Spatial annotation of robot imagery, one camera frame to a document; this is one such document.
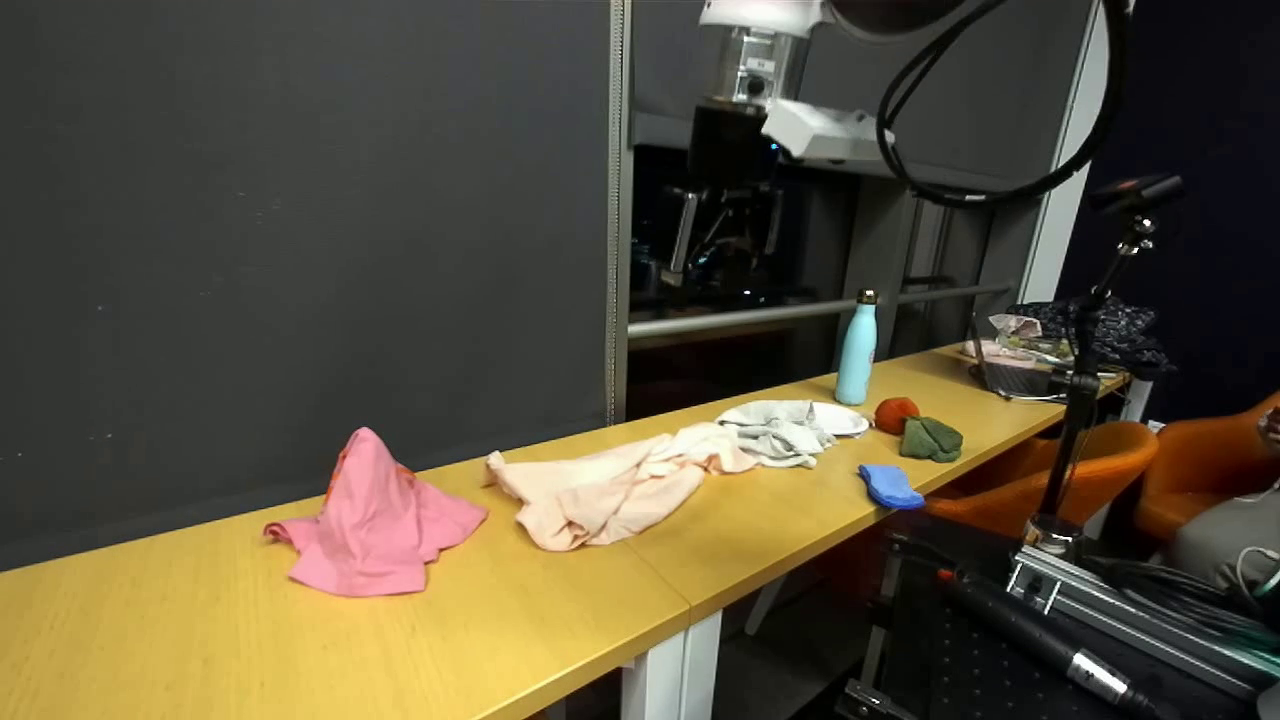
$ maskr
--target water bottle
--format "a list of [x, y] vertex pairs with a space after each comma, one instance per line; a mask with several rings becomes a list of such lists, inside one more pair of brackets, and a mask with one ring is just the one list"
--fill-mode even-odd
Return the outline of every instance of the water bottle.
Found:
[[876, 286], [856, 291], [856, 306], [844, 333], [841, 366], [835, 366], [835, 399], [866, 404], [876, 362]]

